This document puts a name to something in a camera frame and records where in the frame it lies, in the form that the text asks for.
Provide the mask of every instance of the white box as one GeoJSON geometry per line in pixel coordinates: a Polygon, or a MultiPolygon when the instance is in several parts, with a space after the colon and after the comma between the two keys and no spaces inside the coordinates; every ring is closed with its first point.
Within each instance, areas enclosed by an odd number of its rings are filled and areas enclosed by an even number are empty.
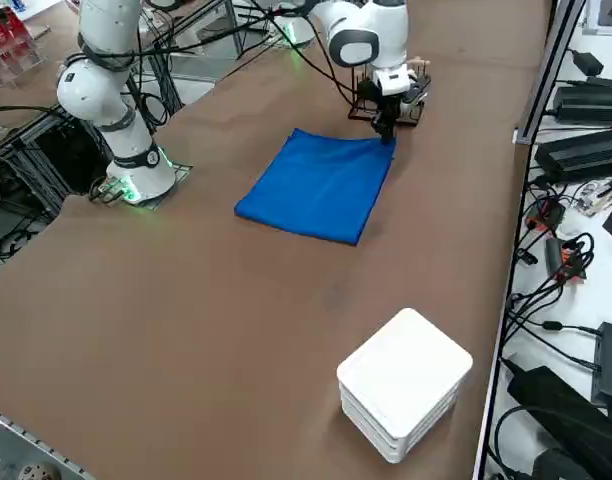
{"type": "Polygon", "coordinates": [[[406,308],[337,368],[342,409],[391,463],[455,402],[472,357],[406,308]]]}

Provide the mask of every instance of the brown tabletop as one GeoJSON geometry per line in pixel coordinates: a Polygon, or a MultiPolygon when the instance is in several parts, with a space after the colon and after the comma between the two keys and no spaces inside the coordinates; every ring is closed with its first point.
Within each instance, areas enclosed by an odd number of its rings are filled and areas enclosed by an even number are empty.
{"type": "Polygon", "coordinates": [[[294,54],[267,53],[160,131],[195,166],[160,210],[70,198],[1,271],[0,411],[100,480],[470,478],[519,204],[511,136],[547,9],[410,11],[432,96],[357,247],[233,214],[294,127],[374,135],[294,54]],[[405,306],[475,363],[393,466],[344,418],[335,369],[405,306]]]}

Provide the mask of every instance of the folded blue towel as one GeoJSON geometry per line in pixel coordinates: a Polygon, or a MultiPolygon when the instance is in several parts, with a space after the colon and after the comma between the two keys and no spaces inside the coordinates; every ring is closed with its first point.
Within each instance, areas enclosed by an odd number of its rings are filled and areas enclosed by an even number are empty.
{"type": "Polygon", "coordinates": [[[340,140],[295,129],[235,213],[288,232],[356,245],[394,150],[394,141],[340,140]]]}

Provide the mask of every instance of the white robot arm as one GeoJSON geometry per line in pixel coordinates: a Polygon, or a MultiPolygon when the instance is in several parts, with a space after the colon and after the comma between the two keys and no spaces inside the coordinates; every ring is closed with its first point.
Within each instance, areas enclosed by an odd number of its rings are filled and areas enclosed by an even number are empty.
{"type": "MultiPolygon", "coordinates": [[[[180,3],[145,1],[161,10],[174,10],[180,3]]],[[[82,0],[79,45],[83,53],[65,62],[57,87],[62,107],[91,122],[106,140],[114,156],[108,176],[121,182],[124,200],[131,204],[159,197],[175,183],[174,169],[153,141],[140,112],[121,96],[136,50],[141,8],[140,0],[82,0]]],[[[414,83],[406,64],[405,0],[369,0],[362,7],[343,0],[307,0],[296,12],[320,19],[335,63],[374,67],[369,87],[379,97],[379,112],[373,126],[382,138],[392,137],[400,105],[414,83]]]]}
{"type": "Polygon", "coordinates": [[[405,0],[370,0],[362,7],[327,0],[315,4],[310,14],[323,24],[330,57],[337,65],[350,68],[370,63],[373,81],[383,95],[409,90],[405,0]]]}

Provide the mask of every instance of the cable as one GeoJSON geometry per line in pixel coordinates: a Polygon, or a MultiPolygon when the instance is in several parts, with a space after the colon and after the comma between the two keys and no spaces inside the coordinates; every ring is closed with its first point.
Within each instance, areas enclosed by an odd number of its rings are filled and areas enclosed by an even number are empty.
{"type": "Polygon", "coordinates": [[[152,93],[142,93],[139,98],[139,102],[141,106],[140,111],[142,112],[142,115],[146,121],[152,123],[156,127],[163,127],[164,125],[166,125],[166,123],[171,117],[171,114],[170,114],[170,111],[168,110],[168,107],[166,106],[166,104],[160,97],[152,93]],[[149,98],[154,98],[162,105],[162,108],[164,109],[164,113],[162,114],[161,118],[157,118],[150,111],[150,108],[148,107],[148,104],[147,104],[147,101],[149,98]]]}
{"type": "Polygon", "coordinates": [[[259,57],[261,57],[264,53],[266,53],[268,50],[270,50],[272,47],[275,46],[276,43],[278,43],[281,40],[281,38],[278,38],[277,40],[275,40],[273,43],[267,45],[265,48],[262,48],[259,52],[257,52],[255,55],[253,55],[251,58],[249,58],[248,60],[246,60],[244,63],[242,63],[241,65],[237,66],[237,68],[235,68],[234,70],[231,70],[230,72],[228,72],[226,75],[224,75],[222,77],[222,79],[220,80],[223,81],[224,79],[230,77],[231,75],[236,74],[237,72],[239,72],[242,68],[246,67],[247,65],[251,64],[252,62],[254,62],[255,60],[257,60],[259,57]]]}
{"type": "MultiPolygon", "coordinates": [[[[607,405],[592,405],[595,408],[602,408],[602,409],[610,409],[610,407],[608,407],[607,405]]],[[[567,422],[570,423],[574,423],[577,426],[583,427],[593,433],[595,433],[596,435],[599,435],[601,437],[606,438],[607,440],[611,440],[612,441],[612,435],[610,433],[604,432],[603,430],[596,428],[592,425],[589,425],[588,423],[584,422],[583,420],[580,420],[578,418],[575,418],[571,415],[567,415],[565,413],[562,413],[560,411],[556,411],[556,410],[550,410],[548,408],[542,408],[542,407],[532,407],[532,406],[525,406],[525,405],[519,405],[517,407],[513,407],[510,410],[507,410],[506,412],[504,412],[502,414],[501,417],[499,417],[499,421],[497,422],[497,425],[495,426],[495,433],[493,435],[493,444],[494,444],[494,451],[495,451],[495,455],[497,456],[496,458],[496,462],[499,464],[500,467],[502,467],[502,470],[504,471],[504,474],[510,478],[510,479],[519,479],[522,478],[522,476],[518,476],[517,474],[519,472],[516,472],[515,470],[513,470],[512,468],[508,467],[508,465],[506,465],[503,460],[502,460],[502,456],[500,453],[500,448],[499,448],[499,437],[500,437],[500,431],[502,428],[502,425],[504,424],[504,422],[514,413],[517,412],[521,412],[521,411],[525,411],[525,412],[541,412],[541,413],[545,413],[548,415],[554,415],[556,417],[561,418],[562,420],[565,420],[567,422]]]]}
{"type": "Polygon", "coordinates": [[[38,112],[47,113],[59,117],[66,122],[70,122],[71,119],[63,113],[55,110],[54,108],[40,107],[35,105],[0,105],[0,112],[14,112],[16,110],[34,110],[38,112]]]}
{"type": "Polygon", "coordinates": [[[319,44],[319,48],[321,48],[322,54],[324,55],[324,58],[326,59],[326,63],[328,64],[328,69],[330,70],[330,74],[331,74],[332,80],[335,83],[335,87],[337,87],[337,91],[342,96],[342,98],[344,100],[346,100],[346,103],[348,103],[348,105],[351,106],[351,108],[354,107],[355,105],[346,96],[346,94],[342,91],[341,87],[345,87],[346,89],[348,89],[350,91],[352,91],[352,90],[349,87],[346,87],[346,85],[341,83],[339,80],[337,80],[337,76],[335,75],[335,69],[333,68],[333,64],[330,61],[330,57],[328,56],[328,52],[326,51],[326,47],[324,46],[324,42],[322,42],[322,39],[319,36],[319,32],[315,28],[315,25],[313,25],[313,21],[310,18],[306,17],[306,16],[304,17],[304,20],[306,20],[308,22],[308,24],[310,25],[310,28],[312,28],[313,33],[315,34],[315,38],[317,39],[317,43],[319,44]]]}
{"type": "Polygon", "coordinates": [[[576,330],[584,333],[589,333],[591,335],[595,335],[597,337],[602,336],[602,332],[596,328],[584,327],[582,325],[564,325],[562,322],[557,322],[554,320],[545,320],[543,322],[535,322],[527,317],[520,317],[514,312],[508,312],[509,315],[515,317],[517,320],[524,320],[525,323],[533,325],[535,327],[541,327],[548,332],[561,332],[562,330],[576,330]]]}
{"type": "Polygon", "coordinates": [[[0,238],[0,260],[2,262],[6,263],[6,260],[13,258],[13,256],[22,249],[22,247],[17,246],[19,241],[26,240],[26,242],[28,242],[31,238],[38,234],[38,232],[28,230],[28,228],[40,216],[41,213],[32,218],[23,217],[10,232],[0,238]],[[28,221],[28,224],[25,227],[20,228],[25,221],[28,221]]]}
{"type": "MultiPolygon", "coordinates": [[[[262,38],[259,42],[257,42],[254,45],[251,45],[250,47],[246,47],[245,49],[242,50],[242,53],[240,53],[239,55],[237,55],[237,60],[241,59],[244,55],[246,55],[248,52],[250,52],[251,50],[255,50],[257,47],[261,47],[264,43],[266,43],[268,41],[268,39],[270,38],[270,36],[266,36],[264,38],[262,38]]],[[[279,37],[277,39],[277,41],[275,43],[278,43],[281,40],[281,37],[279,37]]]]}
{"type": "MultiPolygon", "coordinates": [[[[264,9],[259,5],[259,3],[257,3],[257,0],[251,0],[251,3],[253,5],[255,5],[255,7],[257,7],[257,9],[260,12],[264,12],[264,9]]],[[[347,90],[347,91],[349,91],[349,92],[351,92],[353,94],[356,94],[356,92],[353,91],[353,89],[351,89],[350,87],[344,85],[339,80],[337,80],[337,77],[335,76],[335,70],[333,69],[333,64],[331,63],[330,59],[328,58],[328,55],[326,54],[326,48],[324,47],[324,44],[322,43],[322,40],[319,37],[317,29],[315,28],[315,26],[313,25],[312,21],[308,17],[304,16],[303,18],[304,18],[304,20],[306,20],[309,23],[309,25],[313,29],[313,32],[315,34],[315,38],[317,39],[317,41],[319,43],[319,46],[321,47],[322,51],[324,52],[324,57],[326,58],[326,63],[328,63],[328,67],[329,67],[329,69],[331,71],[331,74],[326,73],[321,68],[319,68],[317,65],[315,65],[310,59],[308,59],[301,52],[301,50],[297,47],[297,45],[295,45],[295,43],[293,43],[293,41],[290,39],[288,34],[286,32],[284,32],[284,30],[277,24],[277,22],[275,21],[275,19],[273,18],[272,15],[268,15],[267,18],[273,24],[273,26],[279,31],[279,33],[281,33],[281,35],[284,37],[286,42],[291,46],[291,48],[295,51],[295,53],[297,53],[297,55],[299,55],[302,58],[302,60],[304,60],[311,68],[314,68],[319,73],[324,75],[326,78],[328,78],[329,80],[335,82],[335,85],[337,86],[338,89],[344,88],[345,90],[347,90]]],[[[345,95],[343,95],[343,96],[344,96],[344,100],[346,100],[350,105],[352,105],[352,102],[345,95]]]]}
{"type": "Polygon", "coordinates": [[[588,368],[589,370],[591,370],[593,372],[600,372],[601,371],[601,367],[599,365],[597,365],[596,363],[589,362],[589,361],[586,361],[586,360],[582,360],[581,358],[574,357],[574,356],[564,352],[563,350],[561,350],[560,348],[556,347],[555,345],[553,345],[549,341],[547,341],[547,340],[543,339],[542,337],[540,337],[539,335],[537,335],[535,332],[533,332],[530,328],[528,328],[523,323],[517,323],[517,325],[519,326],[519,328],[524,330],[526,333],[528,333],[535,340],[537,340],[538,342],[546,345],[548,348],[550,348],[554,352],[557,352],[558,354],[560,354],[562,357],[566,358],[567,360],[570,360],[571,362],[576,363],[577,365],[580,365],[582,367],[588,368]]]}
{"type": "Polygon", "coordinates": [[[519,308],[519,310],[517,312],[513,312],[514,314],[523,317],[524,320],[522,321],[517,321],[517,320],[513,320],[511,319],[511,324],[508,326],[508,328],[506,329],[506,332],[504,334],[504,340],[502,342],[502,348],[508,343],[508,341],[513,337],[513,335],[515,335],[518,331],[519,328],[521,328],[521,326],[523,326],[524,322],[526,319],[528,319],[531,315],[536,314],[539,310],[542,310],[543,308],[550,306],[552,304],[554,304],[556,301],[558,301],[562,294],[563,294],[563,286],[565,285],[566,282],[568,282],[571,278],[574,278],[575,276],[579,275],[580,271],[584,271],[586,268],[588,268],[588,266],[590,265],[590,263],[593,261],[594,259],[594,248],[595,248],[595,242],[594,239],[592,237],[592,235],[588,234],[588,233],[583,233],[581,235],[578,235],[577,237],[574,237],[570,240],[567,240],[566,242],[564,242],[563,247],[564,248],[569,248],[574,246],[574,250],[571,253],[569,259],[565,262],[562,263],[562,265],[555,270],[551,275],[549,275],[549,277],[544,280],[544,282],[542,282],[542,284],[537,287],[535,290],[533,290],[531,293],[529,294],[514,294],[514,298],[509,298],[510,300],[510,304],[507,305],[506,310],[505,310],[505,316],[508,316],[508,312],[512,312],[513,311],[513,303],[515,301],[523,301],[523,305],[519,308]],[[583,246],[585,246],[584,242],[581,241],[582,238],[588,238],[589,239],[589,248],[587,251],[585,252],[581,252],[581,248],[583,246]],[[571,260],[577,257],[578,260],[581,260],[581,265],[575,265],[575,267],[571,266],[571,260]],[[570,270],[567,272],[564,272],[565,268],[569,268],[570,270]],[[556,280],[554,285],[551,286],[547,286],[551,281],[556,280]],[[537,305],[539,302],[541,302],[542,300],[544,300],[546,297],[548,297],[551,293],[555,292],[559,290],[557,297],[544,304],[544,305],[540,305],[538,308],[536,308],[535,310],[530,311],[529,313],[527,313],[527,311],[534,307],[535,305],[537,305]],[[516,323],[517,327],[515,328],[514,331],[511,331],[511,328],[513,327],[513,323],[516,323]]]}
{"type": "Polygon", "coordinates": [[[150,50],[145,50],[141,53],[138,52],[129,52],[129,53],[98,53],[97,57],[98,58],[130,58],[130,59],[134,59],[136,57],[152,57],[152,56],[156,56],[156,55],[163,55],[163,54],[169,54],[169,53],[183,53],[183,52],[187,52],[189,50],[193,50],[197,47],[202,47],[204,45],[209,45],[211,43],[217,42],[219,40],[221,40],[222,38],[226,38],[229,37],[230,35],[240,32],[242,30],[244,30],[245,28],[248,28],[252,25],[255,25],[257,23],[263,22],[264,20],[266,20],[266,18],[262,17],[259,19],[255,19],[253,21],[247,22],[247,23],[243,23],[241,25],[238,25],[236,27],[233,28],[229,28],[226,29],[222,32],[216,33],[215,35],[212,35],[208,38],[204,38],[202,40],[200,40],[197,43],[193,43],[191,45],[187,45],[185,47],[169,47],[169,48],[157,48],[157,47],[153,47],[150,50]]]}

